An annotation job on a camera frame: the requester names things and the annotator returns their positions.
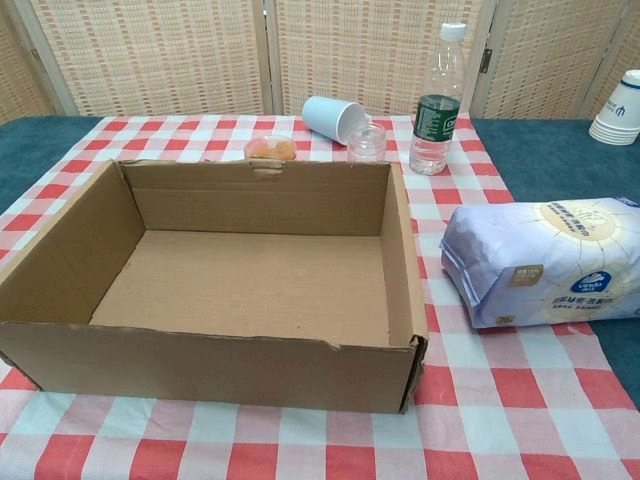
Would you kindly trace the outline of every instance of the paper cup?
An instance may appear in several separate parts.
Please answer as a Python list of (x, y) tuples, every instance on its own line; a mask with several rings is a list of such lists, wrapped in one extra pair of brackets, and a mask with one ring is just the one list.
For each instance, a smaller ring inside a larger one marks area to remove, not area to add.
[(598, 119), (609, 127), (640, 127), (640, 70), (629, 70), (624, 74)]
[(601, 130), (597, 123), (593, 123), (589, 128), (589, 135), (595, 140), (609, 145), (631, 145), (638, 138), (638, 133), (609, 133)]
[(598, 115), (596, 115), (596, 118), (593, 120), (594, 125), (602, 130), (602, 131), (606, 131), (606, 132), (610, 132), (610, 133), (619, 133), (619, 134), (635, 134), (640, 132), (640, 127), (637, 128), (621, 128), (621, 127), (614, 127), (612, 125), (609, 125), (605, 122), (603, 122), (602, 120), (600, 120), (600, 117)]
[(302, 119), (311, 130), (346, 145), (349, 136), (366, 125), (367, 117), (359, 103), (313, 96), (304, 102)]

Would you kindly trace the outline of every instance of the bottle cap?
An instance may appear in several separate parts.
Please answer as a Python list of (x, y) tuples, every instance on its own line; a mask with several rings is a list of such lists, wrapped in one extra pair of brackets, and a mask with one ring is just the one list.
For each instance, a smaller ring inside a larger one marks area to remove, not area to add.
[(467, 25), (464, 23), (443, 23), (440, 28), (440, 38), (447, 42), (461, 42)]

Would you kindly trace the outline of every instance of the tablecloth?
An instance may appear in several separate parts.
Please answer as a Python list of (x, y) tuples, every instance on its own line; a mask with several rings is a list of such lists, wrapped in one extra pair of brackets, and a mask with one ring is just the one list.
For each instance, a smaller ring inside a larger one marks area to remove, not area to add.
[[(433, 177), (408, 168), (409, 117), (375, 120), (405, 174), (430, 330), (405, 415), (37, 392), (0, 364), (0, 478), (640, 478), (640, 414), (589, 326), (473, 331), (442, 272), (456, 206), (511, 200), (468, 117)], [(0, 216), (0, 268), (99, 162), (237, 160), (269, 133), (300, 160), (346, 160), (296, 117), (101, 120)]]

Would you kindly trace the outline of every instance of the cardboard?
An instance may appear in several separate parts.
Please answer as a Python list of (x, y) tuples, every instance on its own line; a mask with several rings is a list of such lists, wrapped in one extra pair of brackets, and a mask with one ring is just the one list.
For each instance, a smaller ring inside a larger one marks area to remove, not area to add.
[(398, 412), (426, 320), (399, 167), (106, 163), (0, 272), (45, 390)]

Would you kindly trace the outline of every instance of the woven screen panel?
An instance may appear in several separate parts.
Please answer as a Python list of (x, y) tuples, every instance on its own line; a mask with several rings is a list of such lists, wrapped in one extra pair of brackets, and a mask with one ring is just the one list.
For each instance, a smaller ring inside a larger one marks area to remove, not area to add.
[(299, 114), (310, 95), (375, 115), (415, 112), (440, 25), (467, 24), (468, 55), (481, 3), (275, 0), (284, 113)]
[(632, 2), (632, 8), (627, 14), (631, 15), (630, 21), (619, 47), (608, 53), (614, 55), (614, 60), (598, 87), (598, 93), (589, 111), (589, 118), (594, 118), (600, 112), (613, 90), (620, 83), (624, 72), (640, 69), (640, 5), (638, 2)]
[(486, 118), (573, 118), (621, 0), (512, 0), (494, 51)]
[(250, 1), (32, 4), (80, 114), (263, 113)]
[(13, 30), (0, 15), (0, 124), (29, 115), (53, 113), (16, 42)]

